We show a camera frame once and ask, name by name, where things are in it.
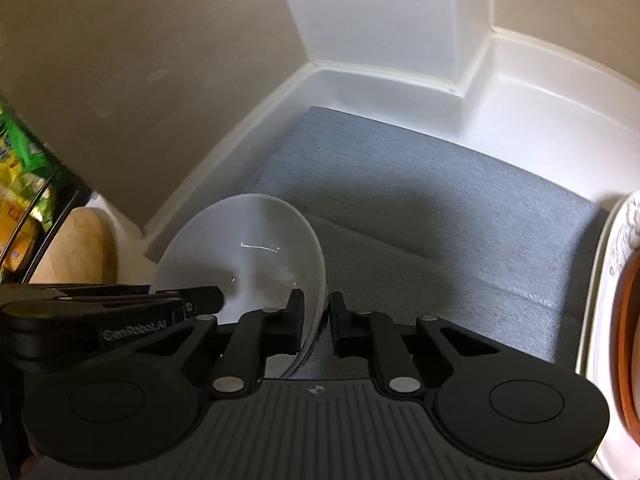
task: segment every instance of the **screw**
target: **screw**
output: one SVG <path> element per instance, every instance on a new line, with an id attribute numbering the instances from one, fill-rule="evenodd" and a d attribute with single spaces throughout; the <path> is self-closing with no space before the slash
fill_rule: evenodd
<path id="1" fill-rule="evenodd" d="M 389 381 L 389 387 L 399 394 L 410 394 L 420 389 L 420 381 L 413 377 L 394 377 Z"/>
<path id="2" fill-rule="evenodd" d="M 244 388 L 244 381 L 240 377 L 234 377 L 233 375 L 218 377 L 213 381 L 213 387 L 219 392 L 232 394 Z"/>

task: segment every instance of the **gray cloth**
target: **gray cloth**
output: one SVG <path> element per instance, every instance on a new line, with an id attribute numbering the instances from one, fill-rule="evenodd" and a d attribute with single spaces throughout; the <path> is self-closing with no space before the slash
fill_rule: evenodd
<path id="1" fill-rule="evenodd" d="M 444 140 L 312 108 L 247 192 L 286 200 L 315 229 L 328 291 L 399 322 L 452 322 L 573 368 L 606 212 Z M 330 338 L 300 378 L 362 376 Z"/>

